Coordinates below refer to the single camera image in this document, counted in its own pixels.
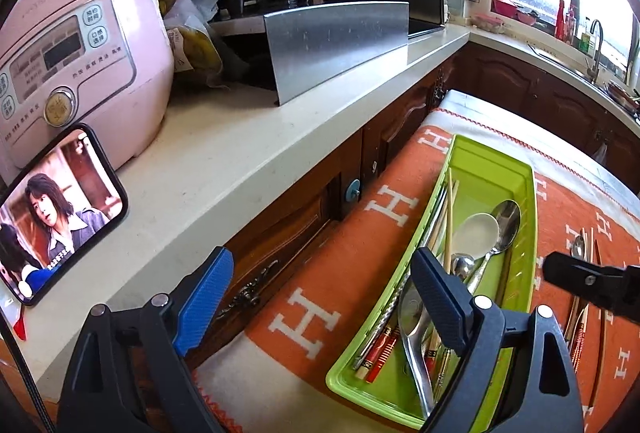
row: person with long dark hair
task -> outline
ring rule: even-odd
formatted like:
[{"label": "person with long dark hair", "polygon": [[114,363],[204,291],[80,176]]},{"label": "person with long dark hair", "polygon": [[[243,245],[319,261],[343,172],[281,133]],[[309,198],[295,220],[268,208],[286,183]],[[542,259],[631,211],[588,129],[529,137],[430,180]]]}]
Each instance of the person with long dark hair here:
[{"label": "person with long dark hair", "polygon": [[73,254],[109,222],[101,210],[93,207],[74,211],[59,185],[44,173],[29,178],[24,196],[33,220],[49,236],[47,254],[52,265]]},{"label": "person with long dark hair", "polygon": [[0,262],[26,298],[40,290],[55,270],[43,269],[40,262],[25,251],[15,227],[8,223],[0,224]]}]

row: red stitching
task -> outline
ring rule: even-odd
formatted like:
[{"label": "red stitching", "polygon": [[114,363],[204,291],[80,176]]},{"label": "red stitching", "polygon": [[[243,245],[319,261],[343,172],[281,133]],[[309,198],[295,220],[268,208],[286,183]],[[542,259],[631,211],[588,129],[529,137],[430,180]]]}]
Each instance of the red stitching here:
[{"label": "red stitching", "polygon": [[611,196],[609,193],[607,193],[606,191],[603,191],[601,187],[598,187],[596,184],[591,182],[588,178],[583,177],[578,172],[572,170],[569,166],[567,166],[565,164],[562,164],[562,162],[560,162],[559,160],[556,160],[552,156],[549,156],[546,153],[540,151],[539,149],[534,148],[532,145],[527,144],[526,142],[523,142],[522,140],[519,140],[519,139],[517,139],[515,137],[512,137],[511,135],[509,135],[507,133],[504,133],[504,132],[499,131],[499,130],[497,130],[495,128],[492,128],[491,126],[487,126],[486,124],[482,124],[481,122],[473,120],[473,119],[471,119],[469,117],[465,117],[464,115],[460,115],[459,113],[455,113],[454,111],[450,111],[449,109],[436,108],[434,111],[441,111],[443,113],[447,113],[449,115],[453,115],[454,117],[458,117],[458,118],[461,118],[463,120],[466,120],[467,122],[471,122],[473,124],[476,124],[476,126],[480,126],[481,128],[488,129],[489,131],[493,131],[494,133],[497,133],[501,137],[504,137],[507,140],[511,140],[511,142],[514,142],[514,143],[516,143],[518,145],[521,145],[521,146],[523,146],[523,147],[525,147],[527,149],[530,149],[531,151],[534,151],[535,153],[538,153],[539,155],[542,155],[547,160],[550,160],[554,164],[556,164],[556,165],[560,166],[561,168],[564,168],[567,171],[569,171],[570,173],[574,174],[575,176],[580,178],[580,180],[583,180],[584,182],[587,182],[591,187],[597,189],[600,193],[604,194],[613,203],[615,203],[616,205],[620,206],[620,208],[624,212],[626,212],[626,214],[628,214],[628,216],[630,216],[633,220],[635,220],[636,222],[640,223],[640,219],[638,219],[638,217],[636,215],[634,215],[632,212],[630,212],[628,209],[626,209],[625,206],[623,206],[619,201],[617,201],[615,198],[613,198],[613,196]]},{"label": "red stitching", "polygon": [[217,402],[212,401],[211,397],[209,397],[209,395],[204,392],[204,390],[200,386],[200,383],[198,383],[198,374],[195,370],[191,372],[191,377],[193,378],[193,382],[198,388],[202,399],[207,404],[214,417],[218,419],[218,422],[220,422],[220,424],[224,426],[229,433],[244,433],[244,431],[242,430],[242,426],[236,423],[236,421],[233,420],[229,415],[227,415],[226,411],[220,408],[220,405]]}]

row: cable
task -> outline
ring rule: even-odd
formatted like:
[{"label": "cable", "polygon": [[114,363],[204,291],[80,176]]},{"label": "cable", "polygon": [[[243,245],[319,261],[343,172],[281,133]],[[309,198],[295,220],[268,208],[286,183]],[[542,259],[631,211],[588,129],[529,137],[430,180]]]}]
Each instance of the cable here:
[{"label": "cable", "polygon": [[9,348],[9,352],[11,352],[11,356],[14,358],[15,366],[17,366],[18,372],[20,372],[20,375],[22,376],[24,386],[27,387],[29,396],[33,401],[33,405],[35,406],[36,411],[40,416],[40,420],[47,430],[47,433],[56,433],[56,427],[53,424],[53,421],[51,420],[51,417],[49,416],[49,413],[44,406],[44,402],[42,402],[42,397],[40,396],[38,387],[36,386],[36,383],[31,376],[31,371],[29,371],[27,362],[22,356],[22,352],[20,351],[18,343],[15,342],[15,337],[14,333],[11,330],[11,325],[7,322],[2,310],[0,310],[0,315],[2,316],[2,319],[0,319],[0,336],[2,336],[2,338],[4,339],[7,348]]}]

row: smartphone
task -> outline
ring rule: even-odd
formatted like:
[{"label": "smartphone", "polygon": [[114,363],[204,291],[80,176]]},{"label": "smartphone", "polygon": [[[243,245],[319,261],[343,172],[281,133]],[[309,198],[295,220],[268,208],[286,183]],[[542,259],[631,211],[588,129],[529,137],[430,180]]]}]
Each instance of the smartphone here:
[{"label": "smartphone", "polygon": [[83,123],[49,143],[0,200],[0,277],[29,306],[129,209],[95,133]]}]

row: rice cooker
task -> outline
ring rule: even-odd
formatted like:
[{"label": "rice cooker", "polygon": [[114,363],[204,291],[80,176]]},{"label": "rice cooker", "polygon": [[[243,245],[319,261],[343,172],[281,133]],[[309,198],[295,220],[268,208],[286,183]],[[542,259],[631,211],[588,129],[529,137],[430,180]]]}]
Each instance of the rice cooker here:
[{"label": "rice cooker", "polygon": [[173,72],[157,0],[18,0],[0,29],[2,179],[79,120],[114,168],[139,155]]}]

